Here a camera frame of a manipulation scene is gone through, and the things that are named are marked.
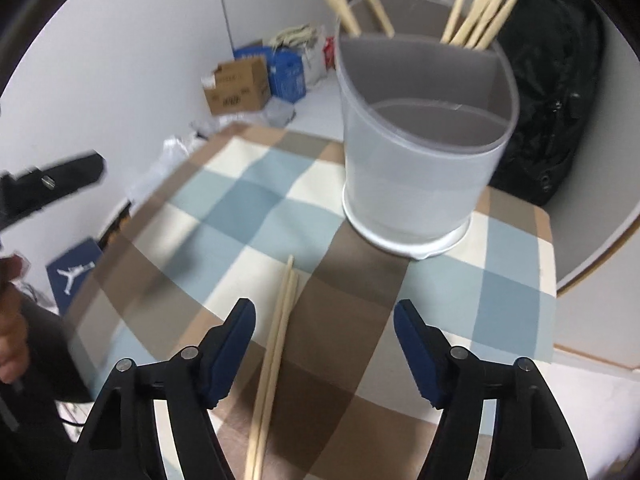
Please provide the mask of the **person left hand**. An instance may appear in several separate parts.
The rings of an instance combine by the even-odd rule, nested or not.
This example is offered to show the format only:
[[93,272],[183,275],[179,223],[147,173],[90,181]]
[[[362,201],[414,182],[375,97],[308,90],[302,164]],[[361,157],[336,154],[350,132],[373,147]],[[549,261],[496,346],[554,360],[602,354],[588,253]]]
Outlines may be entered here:
[[29,364],[28,327],[22,315],[23,296],[13,284],[22,276],[24,267],[25,261],[19,255],[1,259],[0,377],[4,384],[12,384],[21,378]]

